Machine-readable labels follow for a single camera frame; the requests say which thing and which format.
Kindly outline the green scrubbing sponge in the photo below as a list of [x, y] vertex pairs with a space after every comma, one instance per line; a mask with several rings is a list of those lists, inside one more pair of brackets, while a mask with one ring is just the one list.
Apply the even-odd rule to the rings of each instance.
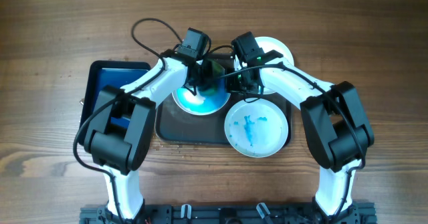
[[213, 60], [203, 60], [198, 70], [197, 90], [201, 95], [215, 95], [220, 90], [219, 76], [224, 74], [224, 68]]

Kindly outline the white plate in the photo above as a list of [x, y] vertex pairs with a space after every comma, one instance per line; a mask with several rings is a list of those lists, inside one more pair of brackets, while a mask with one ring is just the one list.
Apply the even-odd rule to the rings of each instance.
[[186, 84], [172, 93], [175, 103], [185, 112], [205, 116], [220, 110], [229, 101], [231, 94], [226, 90], [224, 79], [221, 80], [220, 90], [215, 95], [201, 95], [196, 84]]
[[[291, 51], [288, 49], [288, 47], [284, 43], [272, 37], [255, 37], [255, 40], [258, 46], [262, 48], [265, 53], [271, 50], [276, 50], [277, 52], [281, 53], [283, 57], [286, 58], [291, 65], [294, 66], [294, 57]], [[234, 69], [240, 70], [242, 67], [236, 55], [233, 60], [234, 60], [233, 62]], [[269, 88], [263, 89], [263, 94], [274, 94], [274, 93], [275, 91]]]
[[290, 136], [289, 122], [273, 102], [242, 100], [228, 111], [224, 132], [229, 144], [252, 158], [265, 158], [277, 153]]

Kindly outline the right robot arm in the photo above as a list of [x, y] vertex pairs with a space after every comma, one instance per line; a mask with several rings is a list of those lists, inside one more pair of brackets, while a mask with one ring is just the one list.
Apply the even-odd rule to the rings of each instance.
[[313, 220], [336, 223], [350, 216], [354, 176], [375, 140], [356, 88], [298, 69], [289, 49], [271, 37], [247, 32], [231, 47], [234, 69], [224, 77], [229, 90], [260, 96], [269, 89], [300, 110], [308, 149], [320, 166]]

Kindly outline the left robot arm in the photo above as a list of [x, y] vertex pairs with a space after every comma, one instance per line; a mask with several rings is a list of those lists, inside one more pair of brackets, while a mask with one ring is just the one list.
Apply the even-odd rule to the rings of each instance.
[[92, 156], [94, 164], [88, 165], [74, 153], [83, 167], [104, 175], [108, 202], [82, 208], [81, 223], [146, 223], [138, 168], [148, 153], [156, 108], [186, 84], [210, 46], [208, 35], [190, 28], [176, 49], [158, 55], [148, 73], [123, 87], [101, 89], [73, 147], [82, 145]]

